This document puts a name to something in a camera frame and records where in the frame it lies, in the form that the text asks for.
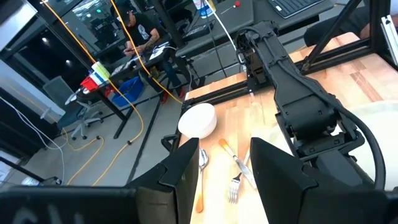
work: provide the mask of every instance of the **fork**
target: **fork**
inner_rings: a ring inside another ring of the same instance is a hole
[[[246,165],[248,163],[250,157],[250,149],[246,152],[246,157],[244,158],[243,164]],[[236,177],[232,178],[231,183],[229,185],[229,193],[228,193],[228,201],[230,203],[237,203],[238,202],[238,194],[239,194],[239,185],[241,183],[241,175],[240,172]]]

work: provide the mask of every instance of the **black t-shirt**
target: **black t-shirt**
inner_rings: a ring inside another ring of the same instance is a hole
[[[134,25],[133,27],[126,27],[126,29],[130,33],[130,36],[134,41],[135,45],[139,46],[148,42],[150,37],[152,37],[150,32],[156,27],[148,19],[148,17],[143,14],[136,14],[135,17],[136,17],[136,25]]]

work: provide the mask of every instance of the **wooden handle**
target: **wooden handle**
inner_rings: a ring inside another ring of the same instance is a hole
[[[250,148],[248,149],[248,151],[246,152],[246,156],[244,158],[243,164],[246,165],[249,161],[250,158]]]
[[[199,197],[197,200],[197,205],[195,207],[195,210],[197,211],[197,213],[201,213],[203,211],[203,172],[200,171],[199,173],[199,178],[198,181],[200,181],[200,183],[198,183],[198,186],[200,187],[199,189]]]
[[[225,141],[225,139],[220,139],[218,141],[218,144],[222,146],[226,152],[228,152],[229,155],[231,155],[233,158],[235,158],[235,153],[232,151],[232,149],[229,147],[228,143]]]

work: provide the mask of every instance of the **white bowl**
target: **white bowl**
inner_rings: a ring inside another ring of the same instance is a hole
[[[203,139],[211,134],[217,125],[216,110],[209,103],[193,106],[178,122],[178,130],[188,138]]]

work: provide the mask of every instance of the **bottle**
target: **bottle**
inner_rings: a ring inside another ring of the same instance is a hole
[[[209,2],[209,5],[207,5],[205,0],[192,0],[193,3],[195,4],[196,8],[199,10],[200,17],[202,19],[206,19],[206,13],[207,16],[213,15],[213,11],[216,11],[216,7],[213,4],[212,0],[207,0]]]

